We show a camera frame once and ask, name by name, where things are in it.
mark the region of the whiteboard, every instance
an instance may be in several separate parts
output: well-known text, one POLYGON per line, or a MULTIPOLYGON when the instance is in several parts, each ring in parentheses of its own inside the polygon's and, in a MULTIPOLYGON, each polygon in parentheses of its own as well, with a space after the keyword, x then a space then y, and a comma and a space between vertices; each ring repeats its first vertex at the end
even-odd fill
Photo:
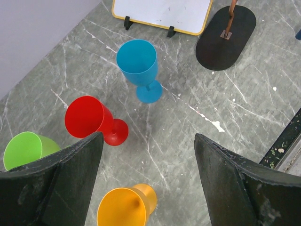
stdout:
POLYGON ((113 0, 112 14, 119 19, 199 35, 205 29, 212 0, 113 0))

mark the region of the cup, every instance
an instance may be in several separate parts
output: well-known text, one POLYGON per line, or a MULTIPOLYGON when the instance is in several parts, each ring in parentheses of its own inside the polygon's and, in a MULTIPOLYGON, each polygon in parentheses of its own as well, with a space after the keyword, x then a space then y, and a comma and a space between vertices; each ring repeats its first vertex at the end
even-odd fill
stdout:
POLYGON ((97 226, 145 226, 156 205, 156 192, 147 184, 113 189, 99 204, 97 226))
POLYGON ((8 171, 59 151, 59 145, 48 137, 22 132, 13 137, 5 148, 3 163, 8 171))
POLYGON ((122 144, 128 136, 126 122, 114 119, 110 110, 92 96, 79 97, 70 104, 65 115, 65 126, 77 138, 100 131, 105 142, 111 146, 122 144))
POLYGON ((137 87, 136 95, 143 103, 154 103, 162 96, 158 74, 157 52, 148 41, 136 39, 123 44, 116 61, 124 76, 137 87))

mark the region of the floor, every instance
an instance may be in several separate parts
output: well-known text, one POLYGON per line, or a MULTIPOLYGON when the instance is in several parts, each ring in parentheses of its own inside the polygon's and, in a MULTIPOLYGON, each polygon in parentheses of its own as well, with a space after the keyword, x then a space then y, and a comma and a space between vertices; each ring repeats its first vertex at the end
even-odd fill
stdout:
MULTIPOLYGON (((230 0, 214 0, 210 18, 230 0)), ((111 15, 104 0, 0 101, 1 163, 9 140, 33 131, 61 147, 78 141, 64 127, 68 105, 82 95, 98 97, 129 125, 127 141, 104 146, 86 226, 111 189, 148 183, 158 207, 148 226, 211 225, 194 157, 194 135, 259 162, 301 107, 301 3, 296 0, 239 1, 257 18, 237 63, 212 72, 196 60, 198 37, 134 24, 111 15), (115 56, 131 39, 146 39, 158 51, 164 93, 143 104, 115 56)))

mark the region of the goblet base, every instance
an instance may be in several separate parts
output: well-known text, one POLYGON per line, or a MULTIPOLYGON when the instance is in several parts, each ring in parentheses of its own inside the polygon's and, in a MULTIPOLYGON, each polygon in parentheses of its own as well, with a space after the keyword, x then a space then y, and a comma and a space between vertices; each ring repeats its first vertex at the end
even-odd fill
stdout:
POLYGON ((114 119, 112 131, 104 136, 104 141, 111 146, 118 146, 125 142, 128 136, 128 126, 121 119, 114 119))
POLYGON ((162 86, 161 84, 155 80, 150 85, 146 86, 138 86, 137 87, 137 97, 143 103, 154 103, 160 99, 162 96, 162 86))

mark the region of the white stain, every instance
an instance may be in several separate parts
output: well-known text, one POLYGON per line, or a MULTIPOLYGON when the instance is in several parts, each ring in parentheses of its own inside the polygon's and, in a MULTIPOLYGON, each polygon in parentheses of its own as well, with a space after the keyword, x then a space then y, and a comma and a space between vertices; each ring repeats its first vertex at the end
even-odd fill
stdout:
POLYGON ((63 99, 56 92, 54 92, 52 89, 51 89, 51 92, 54 93, 54 95, 62 102, 62 104, 64 105, 64 108, 67 109, 68 105, 66 104, 66 102, 64 102, 63 99))
POLYGON ((106 46, 107 49, 113 51, 114 53, 117 53, 115 50, 113 50, 110 46, 106 46))
POLYGON ((203 118, 205 118, 206 121, 212 123, 219 132, 223 132, 225 133, 225 130, 220 126, 220 122, 219 121, 210 121, 208 118, 206 118, 203 114, 201 114, 199 111, 197 111, 196 109, 194 109, 193 107, 191 107, 188 103, 184 102, 181 98, 177 97, 176 94, 171 93, 174 97, 176 97, 178 100, 181 100, 183 103, 185 103, 190 109, 192 109, 193 111, 195 111, 197 114, 199 114, 200 116, 202 116, 203 118))
POLYGON ((94 39, 96 38, 93 34, 91 34, 90 32, 88 32, 87 30, 85 30, 85 32, 87 32, 89 35, 91 35, 91 37, 94 39))
POLYGON ((190 107, 193 111, 195 111, 197 114, 199 114, 200 116, 202 116, 203 118, 205 118, 206 121, 210 122, 212 125, 214 125, 217 130, 221 133, 225 133, 225 130, 221 127, 220 122, 219 121, 210 121, 206 116, 204 116, 202 113, 200 113, 199 111, 197 111, 196 109, 194 109, 193 107, 191 107, 190 105, 188 105, 188 107, 190 107))

